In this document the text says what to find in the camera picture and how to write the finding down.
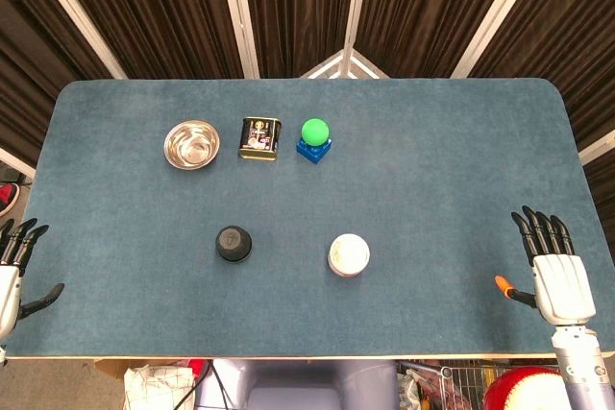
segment black fingertip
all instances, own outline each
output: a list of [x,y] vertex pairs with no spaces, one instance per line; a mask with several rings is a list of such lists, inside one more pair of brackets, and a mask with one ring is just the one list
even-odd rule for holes
[[24,234],[31,228],[33,228],[35,226],[35,224],[37,223],[37,218],[30,218],[28,221],[24,221],[21,225],[19,225],[19,227],[17,227],[15,230],[17,229],[23,229],[24,230]]
[[24,243],[29,242],[31,243],[31,245],[34,245],[38,238],[44,234],[45,232],[47,232],[47,230],[49,230],[49,225],[42,225],[36,229],[31,230],[28,235],[26,235],[26,237],[23,239]]
[[562,241],[564,252],[566,252],[566,254],[575,254],[573,241],[570,238],[570,233],[568,232],[568,228],[566,228],[564,222],[557,218],[555,215],[551,215],[551,221],[555,226],[555,231],[557,232],[559,238]]
[[14,224],[15,220],[13,218],[9,218],[2,224],[2,226],[0,226],[0,231],[9,232]]
[[521,216],[516,211],[513,211],[512,213],[510,213],[510,216],[512,217],[512,221],[514,221],[515,224],[519,227],[520,232],[522,233],[531,232],[531,229],[529,228],[526,220],[523,219],[523,216]]
[[54,285],[51,291],[49,292],[49,294],[47,295],[49,302],[51,303],[57,300],[58,297],[62,294],[63,290],[64,290],[63,283],[57,283],[56,285]]
[[547,230],[549,230],[549,228],[553,229],[553,226],[551,225],[551,221],[549,221],[549,217],[545,215],[542,211],[536,211],[536,216],[538,217],[538,220],[543,225],[545,225],[545,228]]
[[527,205],[523,205],[521,209],[526,214],[526,216],[528,217],[529,223],[533,227],[540,226],[540,222],[538,221],[538,217],[536,216],[536,213],[534,213],[534,210],[529,208]]

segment white round container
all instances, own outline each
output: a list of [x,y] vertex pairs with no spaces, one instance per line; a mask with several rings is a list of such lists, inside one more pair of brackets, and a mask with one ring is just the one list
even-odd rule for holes
[[333,240],[328,260],[332,271],[338,276],[353,277],[369,263],[369,247],[356,234],[342,234]]

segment jar lid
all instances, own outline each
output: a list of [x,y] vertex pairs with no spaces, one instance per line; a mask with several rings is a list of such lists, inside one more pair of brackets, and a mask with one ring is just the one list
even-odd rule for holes
[[329,266],[338,276],[360,274],[369,263],[369,247],[356,234],[342,234],[333,240],[329,249]]
[[218,232],[215,248],[227,261],[238,263],[250,254],[252,237],[239,226],[226,226]]

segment wire cable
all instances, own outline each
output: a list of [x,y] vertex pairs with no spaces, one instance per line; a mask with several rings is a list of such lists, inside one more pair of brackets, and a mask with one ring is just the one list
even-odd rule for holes
[[212,361],[212,360],[210,360],[210,361],[208,362],[208,367],[205,369],[205,373],[204,373],[204,374],[202,374],[202,375],[201,375],[201,377],[200,377],[199,379],[197,379],[197,381],[194,383],[194,386],[192,386],[192,387],[190,388],[190,390],[189,390],[187,393],[185,393],[185,396],[183,396],[183,397],[182,397],[182,400],[180,400],[180,403],[178,403],[178,404],[177,404],[177,405],[173,408],[173,410],[179,410],[179,408],[182,406],[182,404],[185,402],[185,400],[186,400],[187,398],[189,398],[189,397],[190,397],[190,395],[191,395],[191,394],[192,394],[192,393],[196,390],[196,388],[198,388],[198,387],[199,387],[199,385],[201,384],[201,382],[203,382],[203,380],[205,379],[205,377],[206,377],[206,376],[208,375],[208,373],[209,373],[209,369],[212,369],[212,368],[213,368],[213,361]]
[[215,375],[215,379],[218,381],[218,386],[220,387],[220,393],[222,394],[222,400],[224,400],[224,408],[225,410],[229,410],[229,404],[227,403],[227,398],[225,396],[227,390],[224,389],[224,384],[222,384],[220,375],[218,375],[218,371],[215,370],[215,367],[213,366],[213,361],[211,361],[210,364],[211,364],[211,371]]

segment orange tip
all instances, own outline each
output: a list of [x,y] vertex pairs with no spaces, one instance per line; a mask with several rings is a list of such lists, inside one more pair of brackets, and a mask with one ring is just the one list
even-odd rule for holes
[[496,276],[496,284],[498,285],[498,288],[504,294],[504,296],[507,298],[510,298],[510,296],[508,295],[508,292],[512,290],[513,288],[515,288],[512,286],[512,283],[510,283],[508,280],[506,280],[502,276]]

